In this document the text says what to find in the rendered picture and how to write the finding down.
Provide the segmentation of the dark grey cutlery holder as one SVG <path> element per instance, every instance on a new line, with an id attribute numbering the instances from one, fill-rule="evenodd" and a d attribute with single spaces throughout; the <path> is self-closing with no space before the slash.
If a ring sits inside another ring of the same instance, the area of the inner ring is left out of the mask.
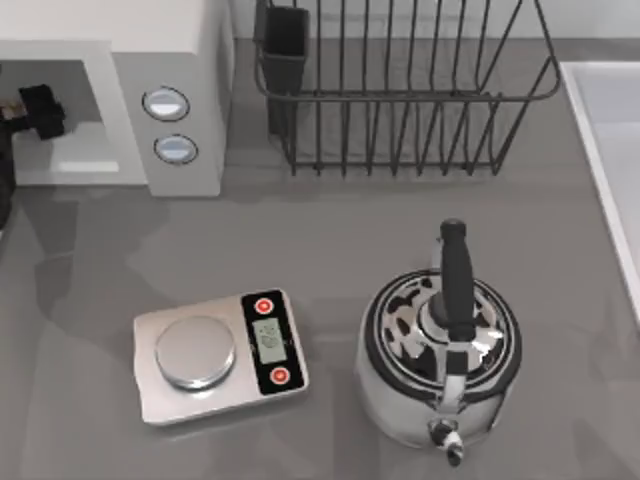
<path id="1" fill-rule="evenodd" d="M 256 0 L 254 42 L 262 71 L 271 135 L 288 138 L 308 58 L 309 11 Z"/>

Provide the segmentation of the small round microwave knob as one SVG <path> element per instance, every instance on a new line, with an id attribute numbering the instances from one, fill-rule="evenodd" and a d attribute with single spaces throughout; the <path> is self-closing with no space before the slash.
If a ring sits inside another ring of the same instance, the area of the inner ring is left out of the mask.
<path id="1" fill-rule="evenodd" d="M 194 161 L 199 149 L 197 144 L 187 136 L 172 134 L 154 141 L 155 155 L 170 165 L 186 165 Z"/>

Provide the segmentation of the silver kitchen scale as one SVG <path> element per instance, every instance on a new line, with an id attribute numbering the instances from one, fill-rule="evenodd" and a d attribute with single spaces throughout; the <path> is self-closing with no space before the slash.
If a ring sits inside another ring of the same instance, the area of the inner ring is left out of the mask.
<path id="1" fill-rule="evenodd" d="M 280 288 L 139 315 L 133 340 L 148 425 L 280 401 L 310 385 L 291 301 Z"/>

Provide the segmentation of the pale microwave oven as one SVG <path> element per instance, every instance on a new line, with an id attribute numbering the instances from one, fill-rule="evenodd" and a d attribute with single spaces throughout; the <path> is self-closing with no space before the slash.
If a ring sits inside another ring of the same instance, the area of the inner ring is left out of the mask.
<path id="1" fill-rule="evenodd" d="M 143 185 L 156 197 L 214 197 L 226 156 L 235 53 L 229 0 L 0 0 L 0 105 L 47 84 L 65 134 L 14 137 L 16 180 L 35 185 Z M 161 86 L 189 115 L 160 122 L 142 95 Z M 197 158 L 170 165 L 158 138 L 180 134 Z"/>

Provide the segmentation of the large round microwave knob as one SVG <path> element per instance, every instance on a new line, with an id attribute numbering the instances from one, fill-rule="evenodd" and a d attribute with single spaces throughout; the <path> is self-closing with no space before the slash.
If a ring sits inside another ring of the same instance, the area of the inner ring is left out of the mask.
<path id="1" fill-rule="evenodd" d="M 180 121 L 191 111 L 187 96 L 169 86 L 146 91 L 142 95 L 141 105 L 146 114 L 160 122 Z"/>

